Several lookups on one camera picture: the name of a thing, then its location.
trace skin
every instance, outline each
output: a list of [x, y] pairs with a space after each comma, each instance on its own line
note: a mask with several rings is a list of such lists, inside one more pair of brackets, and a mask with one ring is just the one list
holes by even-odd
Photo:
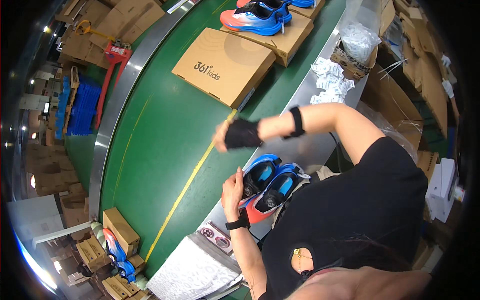
[[[339, 103], [310, 105], [300, 108], [303, 129], [307, 134], [336, 132], [354, 165], [360, 162], [367, 149], [384, 134], [353, 108]], [[225, 134], [230, 123], [217, 126], [213, 136], [219, 152], [226, 152]], [[288, 136], [295, 131], [291, 113], [260, 120], [258, 136], [262, 141]], [[223, 184], [222, 206], [228, 222], [239, 218], [238, 204], [243, 191], [243, 173], [237, 172]], [[249, 283], [254, 300], [266, 290], [266, 271], [262, 255], [246, 228], [230, 230], [233, 251], [242, 273]], [[310, 257], [307, 249], [302, 255]], [[298, 272], [298, 258], [291, 260]], [[311, 260], [300, 261], [302, 270], [312, 270]], [[358, 270], [334, 268], [332, 272], [312, 275], [288, 299], [415, 299], [431, 279], [422, 271], [387, 272], [370, 267]]]

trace yellow handle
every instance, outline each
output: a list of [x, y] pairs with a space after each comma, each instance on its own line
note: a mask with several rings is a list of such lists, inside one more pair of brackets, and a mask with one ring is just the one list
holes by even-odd
[[[87, 27], [83, 27], [82, 25], [83, 25], [84, 23], [88, 23], [88, 26], [87, 26]], [[81, 35], [84, 35], [84, 34], [86, 34], [86, 33], [89, 33], [89, 32], [91, 32], [91, 33], [93, 33], [93, 34], [96, 34], [96, 35], [99, 35], [99, 36], [102, 36], [102, 37], [104, 37], [104, 38], [106, 38], [106, 39], [108, 39], [108, 40], [110, 40], [110, 41], [112, 41], [112, 42], [115, 42], [115, 38], [114, 38], [113, 36], [107, 36], [107, 35], [99, 32], [99, 31], [96, 31], [95, 29], [92, 29], [92, 23], [91, 23], [90, 21], [88, 21], [88, 20], [83, 20], [83, 21], [81, 21], [81, 22], [77, 25], [77, 28], [75, 29], [75, 33], [76, 33], [77, 35], [80, 35], [80, 36], [81, 36]]]

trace woman's left hand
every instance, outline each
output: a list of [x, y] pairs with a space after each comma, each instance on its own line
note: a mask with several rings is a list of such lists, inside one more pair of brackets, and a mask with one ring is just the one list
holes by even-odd
[[237, 172], [223, 183], [222, 206], [227, 213], [237, 213], [243, 195], [243, 171], [238, 167]]

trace red pallet jack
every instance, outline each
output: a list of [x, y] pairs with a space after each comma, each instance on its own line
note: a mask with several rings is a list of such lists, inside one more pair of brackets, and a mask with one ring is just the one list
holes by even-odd
[[120, 76], [127, 65], [128, 60], [132, 56], [133, 51], [130, 49], [130, 44], [121, 43], [119, 39], [116, 39], [112, 36], [107, 36], [95, 29], [91, 28], [91, 23], [87, 20], [81, 21], [75, 30], [75, 33], [78, 35], [84, 35], [87, 32], [91, 32], [93, 34], [97, 34], [99, 36], [103, 36], [104, 38], [108, 39], [108, 46], [105, 48], [105, 56], [107, 60], [110, 62], [110, 67], [107, 70], [107, 75], [105, 76], [105, 80], [103, 81], [102, 92], [100, 93], [100, 98], [98, 99], [98, 104], [96, 107], [96, 118], [95, 118], [95, 129], [98, 129], [100, 126], [100, 121], [102, 119], [103, 113], [103, 103], [105, 102], [105, 95], [107, 94], [108, 84], [110, 83], [110, 79], [113, 74], [113, 69], [117, 63], [120, 63], [120, 70], [117, 74], [117, 79], [115, 80], [115, 85], [120, 79]]

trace blue plastic pallet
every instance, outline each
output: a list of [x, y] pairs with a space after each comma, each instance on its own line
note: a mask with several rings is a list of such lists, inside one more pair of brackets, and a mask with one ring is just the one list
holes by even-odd
[[96, 104], [102, 89], [90, 78], [79, 76], [80, 85], [77, 89], [75, 102], [70, 113], [67, 135], [88, 135], [92, 133], [90, 125], [96, 115]]
[[59, 94], [59, 104], [58, 104], [58, 110], [55, 113], [55, 117], [57, 118], [55, 120], [55, 126], [58, 128], [55, 131], [55, 138], [58, 140], [61, 140], [61, 133], [63, 129], [63, 121], [65, 119], [65, 109], [67, 108], [67, 103], [68, 103], [68, 97], [70, 96], [70, 91], [72, 89], [70, 88], [70, 77], [69, 76], [64, 76], [63, 77], [63, 90]]

